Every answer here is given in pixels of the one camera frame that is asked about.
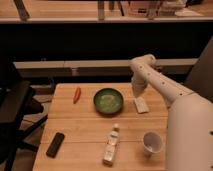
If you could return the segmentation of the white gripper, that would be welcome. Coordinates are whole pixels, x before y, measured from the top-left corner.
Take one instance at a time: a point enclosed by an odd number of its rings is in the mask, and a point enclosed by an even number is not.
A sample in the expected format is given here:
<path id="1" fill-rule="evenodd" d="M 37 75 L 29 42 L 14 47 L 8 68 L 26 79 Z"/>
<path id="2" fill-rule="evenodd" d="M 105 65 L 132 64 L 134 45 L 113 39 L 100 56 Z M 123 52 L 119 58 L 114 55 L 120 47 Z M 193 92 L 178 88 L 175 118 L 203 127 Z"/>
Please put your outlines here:
<path id="1" fill-rule="evenodd" d="M 133 76 L 131 80 L 131 85 L 132 85 L 133 94 L 135 96 L 140 96 L 146 89 L 148 83 L 141 78 Z"/>

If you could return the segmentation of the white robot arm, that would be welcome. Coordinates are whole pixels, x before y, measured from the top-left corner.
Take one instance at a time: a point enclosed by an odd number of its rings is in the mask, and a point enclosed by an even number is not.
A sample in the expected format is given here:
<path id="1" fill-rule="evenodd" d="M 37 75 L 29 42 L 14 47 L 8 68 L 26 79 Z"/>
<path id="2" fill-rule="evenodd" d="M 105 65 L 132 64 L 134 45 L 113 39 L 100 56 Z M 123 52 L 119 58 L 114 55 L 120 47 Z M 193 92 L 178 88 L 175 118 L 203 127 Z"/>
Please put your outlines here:
<path id="1" fill-rule="evenodd" d="M 213 171 L 213 103 L 154 69 L 152 54 L 133 58 L 132 88 L 150 84 L 167 101 L 166 171 Z"/>

